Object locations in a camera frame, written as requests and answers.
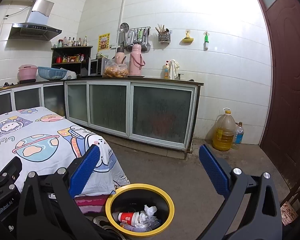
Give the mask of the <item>red white paper cup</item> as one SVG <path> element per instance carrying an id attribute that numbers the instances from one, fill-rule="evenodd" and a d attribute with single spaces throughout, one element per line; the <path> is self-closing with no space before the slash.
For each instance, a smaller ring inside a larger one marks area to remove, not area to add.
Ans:
<path id="1" fill-rule="evenodd" d="M 117 215 L 117 219 L 120 223 L 136 227 L 136 225 L 139 223 L 139 216 L 139 212 L 120 212 Z"/>

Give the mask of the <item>white tissue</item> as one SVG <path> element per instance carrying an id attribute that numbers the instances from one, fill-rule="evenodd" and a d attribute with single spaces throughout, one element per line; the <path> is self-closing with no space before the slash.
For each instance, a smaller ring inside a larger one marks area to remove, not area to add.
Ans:
<path id="1" fill-rule="evenodd" d="M 149 232 L 157 229 L 161 226 L 161 220 L 155 217 L 155 213 L 157 212 L 156 206 L 148 207 L 147 205 L 144 206 L 144 210 L 140 211 L 139 216 L 139 223 L 136 227 L 130 226 L 128 224 L 119 224 L 122 228 L 132 231 L 132 232 Z"/>

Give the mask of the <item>yellow rim black trash bin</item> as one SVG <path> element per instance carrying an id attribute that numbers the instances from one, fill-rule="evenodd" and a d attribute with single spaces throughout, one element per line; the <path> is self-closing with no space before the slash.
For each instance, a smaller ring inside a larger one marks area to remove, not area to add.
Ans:
<path id="1" fill-rule="evenodd" d="M 117 220 L 120 212 L 140 212 L 144 206 L 156 206 L 155 217 L 161 220 L 161 226 L 149 232 L 132 232 L 122 228 Z M 161 188 L 143 183 L 120 187 L 106 201 L 106 217 L 110 224 L 130 239 L 151 239 L 166 230 L 175 214 L 172 198 Z"/>

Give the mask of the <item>pink cooking pot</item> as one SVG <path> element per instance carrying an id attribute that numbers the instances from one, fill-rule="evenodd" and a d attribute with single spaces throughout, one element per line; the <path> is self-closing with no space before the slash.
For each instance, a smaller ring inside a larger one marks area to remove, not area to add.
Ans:
<path id="1" fill-rule="evenodd" d="M 19 83 L 32 83 L 36 82 L 38 67 L 32 64 L 23 64 L 18 68 L 17 78 Z"/>

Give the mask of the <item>blue plastic basket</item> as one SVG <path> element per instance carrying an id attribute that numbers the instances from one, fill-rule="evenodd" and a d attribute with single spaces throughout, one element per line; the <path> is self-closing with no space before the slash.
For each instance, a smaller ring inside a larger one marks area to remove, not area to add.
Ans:
<path id="1" fill-rule="evenodd" d="M 67 74 L 67 70 L 51 67 L 38 67 L 38 75 L 46 80 L 61 80 Z"/>

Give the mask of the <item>white hanging towel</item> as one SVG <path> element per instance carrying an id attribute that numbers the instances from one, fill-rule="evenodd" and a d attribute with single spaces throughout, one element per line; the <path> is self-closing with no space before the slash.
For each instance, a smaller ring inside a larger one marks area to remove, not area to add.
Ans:
<path id="1" fill-rule="evenodd" d="M 180 65 L 175 59 L 168 62 L 169 79 L 176 80 L 178 78 Z"/>

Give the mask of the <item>steel range hood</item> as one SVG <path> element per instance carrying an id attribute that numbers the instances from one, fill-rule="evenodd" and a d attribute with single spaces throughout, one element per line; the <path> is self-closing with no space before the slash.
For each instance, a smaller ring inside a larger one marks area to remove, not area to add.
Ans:
<path id="1" fill-rule="evenodd" d="M 49 41 L 61 34 L 60 29 L 47 25 L 53 6 L 53 2 L 36 0 L 27 15 L 26 21 L 12 24 L 9 39 Z"/>

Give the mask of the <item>pink thermos left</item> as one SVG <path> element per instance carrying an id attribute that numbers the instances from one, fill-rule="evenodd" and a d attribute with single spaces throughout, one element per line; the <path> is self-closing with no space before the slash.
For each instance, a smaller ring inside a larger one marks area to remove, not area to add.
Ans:
<path id="1" fill-rule="evenodd" d="M 125 49 L 123 47 L 118 47 L 116 49 L 116 54 L 114 56 L 114 61 L 118 65 L 126 63 Z"/>

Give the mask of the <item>pink thermos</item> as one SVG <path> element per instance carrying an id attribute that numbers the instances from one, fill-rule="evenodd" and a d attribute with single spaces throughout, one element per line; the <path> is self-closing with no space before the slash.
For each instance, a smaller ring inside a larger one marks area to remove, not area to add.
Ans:
<path id="1" fill-rule="evenodd" d="M 141 45 L 134 44 L 129 57 L 129 76 L 141 76 L 145 61 L 141 53 Z"/>
<path id="2" fill-rule="evenodd" d="M 114 61 L 118 65 L 126 63 L 125 49 L 123 47 L 118 47 L 116 49 L 116 54 L 114 56 Z"/>

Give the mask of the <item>pink thermos right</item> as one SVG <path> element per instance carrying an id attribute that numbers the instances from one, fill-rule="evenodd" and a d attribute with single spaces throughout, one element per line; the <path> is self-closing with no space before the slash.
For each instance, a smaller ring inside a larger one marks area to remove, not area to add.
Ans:
<path id="1" fill-rule="evenodd" d="M 129 57 L 129 76 L 141 76 L 145 61 L 141 53 L 141 45 L 134 44 Z"/>

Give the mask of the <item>hanging utensil rack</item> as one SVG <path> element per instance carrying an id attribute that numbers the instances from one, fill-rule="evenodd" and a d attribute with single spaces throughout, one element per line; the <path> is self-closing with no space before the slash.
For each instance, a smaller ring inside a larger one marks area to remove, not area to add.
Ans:
<path id="1" fill-rule="evenodd" d="M 149 52 L 151 45 L 149 43 L 150 27 L 130 28 L 127 23 L 121 23 L 119 26 L 119 47 L 125 51 L 132 51 L 135 44 L 141 46 L 141 51 Z"/>

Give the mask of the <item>green white wall brush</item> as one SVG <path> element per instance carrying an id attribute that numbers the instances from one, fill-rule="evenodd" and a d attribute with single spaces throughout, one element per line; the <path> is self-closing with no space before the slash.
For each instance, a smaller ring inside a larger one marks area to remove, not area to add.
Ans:
<path id="1" fill-rule="evenodd" d="M 209 33 L 206 31 L 204 33 L 204 50 L 207 51 L 209 49 Z"/>

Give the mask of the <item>yellow wall poster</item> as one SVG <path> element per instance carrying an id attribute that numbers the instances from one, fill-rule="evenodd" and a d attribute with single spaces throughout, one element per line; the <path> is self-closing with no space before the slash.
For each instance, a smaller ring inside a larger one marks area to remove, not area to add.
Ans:
<path id="1" fill-rule="evenodd" d="M 110 48 L 110 33 L 98 36 L 97 51 L 108 50 Z"/>

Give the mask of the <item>yellow wall soap holder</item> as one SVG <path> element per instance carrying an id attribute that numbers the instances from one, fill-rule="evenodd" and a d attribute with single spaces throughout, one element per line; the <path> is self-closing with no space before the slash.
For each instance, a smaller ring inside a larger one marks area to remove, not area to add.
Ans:
<path id="1" fill-rule="evenodd" d="M 194 38 L 192 38 L 190 36 L 190 31 L 189 30 L 186 30 L 185 35 L 186 36 L 182 39 L 183 43 L 192 43 L 194 41 Z"/>

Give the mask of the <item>wall chopstick holder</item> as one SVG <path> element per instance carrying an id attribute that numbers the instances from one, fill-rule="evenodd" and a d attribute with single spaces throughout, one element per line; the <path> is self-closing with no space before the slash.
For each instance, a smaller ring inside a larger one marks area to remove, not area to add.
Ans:
<path id="1" fill-rule="evenodd" d="M 171 33 L 167 28 L 165 28 L 165 25 L 157 24 L 155 29 L 158 32 L 158 41 L 160 43 L 171 42 Z"/>

